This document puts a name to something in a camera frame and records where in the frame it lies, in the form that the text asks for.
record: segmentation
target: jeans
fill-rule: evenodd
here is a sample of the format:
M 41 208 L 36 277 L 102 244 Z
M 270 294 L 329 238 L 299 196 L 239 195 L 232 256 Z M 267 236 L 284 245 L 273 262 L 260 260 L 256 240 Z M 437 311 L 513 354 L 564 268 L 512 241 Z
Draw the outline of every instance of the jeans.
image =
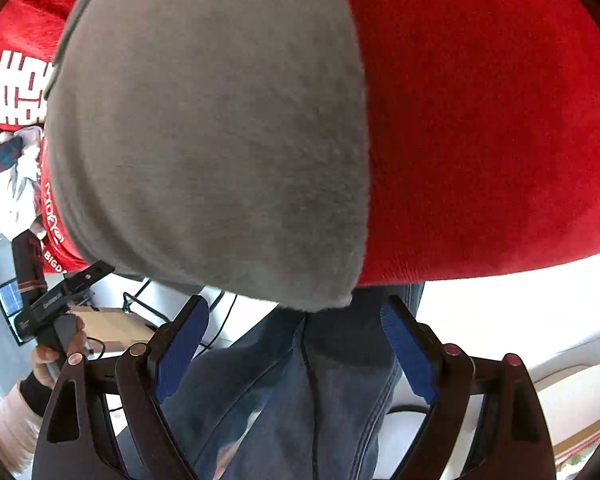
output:
M 200 480 L 243 436 L 223 480 L 370 480 L 378 431 L 401 370 L 379 309 L 397 294 L 416 314 L 423 284 L 357 288 L 350 306 L 276 308 L 230 348 L 195 359 L 162 410 Z M 128 430 L 129 474 L 150 480 Z

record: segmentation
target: wire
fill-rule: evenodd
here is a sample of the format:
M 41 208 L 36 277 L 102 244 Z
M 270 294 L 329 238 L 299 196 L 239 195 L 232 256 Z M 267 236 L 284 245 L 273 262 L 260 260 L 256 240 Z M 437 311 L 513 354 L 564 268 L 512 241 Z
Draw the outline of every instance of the wire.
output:
M 104 352 L 107 351 L 107 345 L 105 345 L 103 341 L 100 341 L 100 339 L 97 339 L 97 338 L 91 337 L 91 336 L 87 336 L 87 341 L 95 341 L 96 343 L 100 343 L 102 345 L 102 351 L 100 352 L 100 355 L 98 357 L 96 357 L 96 361 L 98 359 L 102 359 Z
M 229 312 L 226 313 L 226 317 L 224 318 L 224 321 L 222 322 L 222 325 L 220 325 L 220 329 L 218 330 L 218 332 L 216 333 L 216 335 L 213 337 L 213 339 L 211 341 L 209 341 L 209 343 L 207 343 L 207 344 L 200 343 L 203 346 L 202 352 L 200 352 L 198 355 L 196 355 L 194 357 L 194 359 L 199 358 L 207 350 L 211 350 L 212 349 L 213 343 L 216 342 L 216 340 L 220 337 L 220 334 L 222 333 L 222 330 L 224 330 L 224 326 L 226 325 L 226 322 L 229 320 L 229 316 L 231 315 L 231 311 L 232 311 L 232 309 L 234 308 L 234 305 L 235 305 L 235 300 L 237 300 L 237 299 L 238 299 L 238 295 L 235 294 L 234 295 L 234 301 L 232 302 L 231 306 L 229 307 Z
M 311 403 L 313 407 L 313 415 L 314 415 L 314 435 L 311 444 L 311 464 L 312 464 L 312 473 L 313 479 L 319 480 L 318 475 L 318 432 L 320 428 L 320 402 L 318 399 L 318 381 L 315 375 L 314 369 L 311 366 L 311 360 L 309 359 L 309 354 L 306 351 L 306 346 L 304 344 L 304 333 L 306 331 L 307 326 L 307 317 L 304 316 L 304 324 L 302 325 L 302 337 L 300 338 L 300 351 L 302 352 L 302 361 L 304 362 L 304 369 L 306 371 L 306 378 L 309 383 L 309 390 L 311 392 Z
M 393 406 L 387 415 L 391 415 L 392 413 L 423 413 L 427 415 L 430 410 L 424 408 L 423 406 L 417 406 L 416 404 L 400 404 L 398 406 Z

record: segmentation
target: red shirt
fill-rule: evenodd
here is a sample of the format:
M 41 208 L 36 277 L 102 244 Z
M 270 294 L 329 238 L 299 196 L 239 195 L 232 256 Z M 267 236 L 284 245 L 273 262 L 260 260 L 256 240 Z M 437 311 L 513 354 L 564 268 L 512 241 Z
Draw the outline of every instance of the red shirt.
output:
M 17 130 L 43 123 L 42 98 L 53 67 L 51 60 L 75 0 L 9 0 L 0 12 L 0 128 Z M 41 213 L 45 272 L 74 272 L 87 267 L 58 216 L 41 155 Z

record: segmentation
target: hand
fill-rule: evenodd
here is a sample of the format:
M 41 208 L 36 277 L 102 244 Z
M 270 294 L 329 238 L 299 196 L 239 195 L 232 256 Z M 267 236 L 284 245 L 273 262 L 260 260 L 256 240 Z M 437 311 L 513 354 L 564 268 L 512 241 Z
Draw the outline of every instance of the hand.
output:
M 77 352 L 82 352 L 84 350 L 84 346 L 87 343 L 87 335 L 84 333 L 84 321 L 81 320 L 78 316 L 75 317 L 75 325 L 78 330 L 78 333 L 71 339 L 69 343 L 69 348 L 67 349 L 66 354 L 71 355 Z M 60 357 L 60 354 L 55 350 L 47 347 L 38 345 L 31 352 L 31 363 L 33 364 L 33 374 L 40 384 L 46 386 L 50 390 L 54 388 L 56 382 L 52 379 L 49 374 L 48 368 L 46 365 L 49 363 L 53 363 Z

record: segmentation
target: black cable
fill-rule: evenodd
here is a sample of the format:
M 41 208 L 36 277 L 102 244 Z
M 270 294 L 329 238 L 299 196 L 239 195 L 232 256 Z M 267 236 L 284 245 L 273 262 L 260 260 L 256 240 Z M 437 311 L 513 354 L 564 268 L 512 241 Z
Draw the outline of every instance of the black cable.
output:
M 122 306 L 123 312 L 133 312 L 131 310 L 131 305 L 133 303 L 137 303 L 138 305 L 144 307 L 149 312 L 151 312 L 154 316 L 159 317 L 165 323 L 170 323 L 171 322 L 171 319 L 169 319 L 168 317 L 166 317 L 163 313 L 158 312 L 151 305 L 146 304 L 144 301 L 140 300 L 139 298 L 136 298 L 135 296 L 132 296 L 128 292 L 123 292 L 122 293 L 122 297 L 125 299 L 125 304 L 123 304 L 123 306 Z
M 102 359 L 104 352 L 107 351 L 107 345 L 105 345 L 104 342 L 101 341 L 100 339 L 97 339 L 97 338 L 91 337 L 91 336 L 87 336 L 87 341 L 95 341 L 96 343 L 100 343 L 102 345 L 102 351 L 100 352 L 100 355 L 98 357 L 96 357 L 96 361 L 98 359 Z
M 231 311 L 232 311 L 232 309 L 234 308 L 234 305 L 235 305 L 235 300 L 237 300 L 237 299 L 238 299 L 238 295 L 236 294 L 234 296 L 234 301 L 232 302 L 231 306 L 229 307 L 229 312 L 226 313 L 226 317 L 224 318 L 224 321 L 222 322 L 222 325 L 220 325 L 220 330 L 218 330 L 218 332 L 216 333 L 216 335 L 214 336 L 214 338 L 211 341 L 209 341 L 209 343 L 207 343 L 207 344 L 200 343 L 203 346 L 203 350 L 198 355 L 196 355 L 194 357 L 194 359 L 197 359 L 198 357 L 200 357 L 207 350 L 211 350 L 212 349 L 213 343 L 216 342 L 216 340 L 220 337 L 220 334 L 222 333 L 222 330 L 224 330 L 224 326 L 226 325 L 226 322 L 228 321 L 229 316 L 231 315 Z
M 391 415 L 392 413 L 423 413 L 424 415 L 427 415 L 429 410 L 423 406 L 417 406 L 416 404 L 400 404 L 398 406 L 393 406 L 387 415 Z
M 138 290 L 134 296 L 132 296 L 131 294 L 129 294 L 126 291 L 122 294 L 122 310 L 124 312 L 131 312 L 132 303 L 138 299 L 138 296 L 140 296 L 140 294 L 142 294 L 149 285 L 151 285 L 151 282 L 152 282 L 152 280 L 146 280 L 146 282 L 144 282 L 142 284 L 142 286 L 140 287 L 140 290 Z
M 218 306 L 218 303 L 220 303 L 222 298 L 224 298 L 224 294 L 225 294 L 224 290 L 221 290 L 220 294 L 218 294 L 218 296 L 214 299 L 214 302 L 209 307 L 209 313 L 213 312 L 216 309 L 216 306 Z
M 302 326 L 302 337 L 300 339 L 300 351 L 302 352 L 302 360 L 304 361 L 304 369 L 306 371 L 306 378 L 309 383 L 309 390 L 311 391 L 311 402 L 313 405 L 314 412 L 314 434 L 311 443 L 311 466 L 313 473 L 313 480 L 319 480 L 318 475 L 318 432 L 320 431 L 319 422 L 320 422 L 320 402 L 318 399 L 318 382 L 315 376 L 314 370 L 311 366 L 311 361 L 309 359 L 309 354 L 306 351 L 306 346 L 304 345 L 304 333 L 306 331 L 306 326 L 308 323 L 308 319 L 306 314 L 304 315 L 304 325 Z

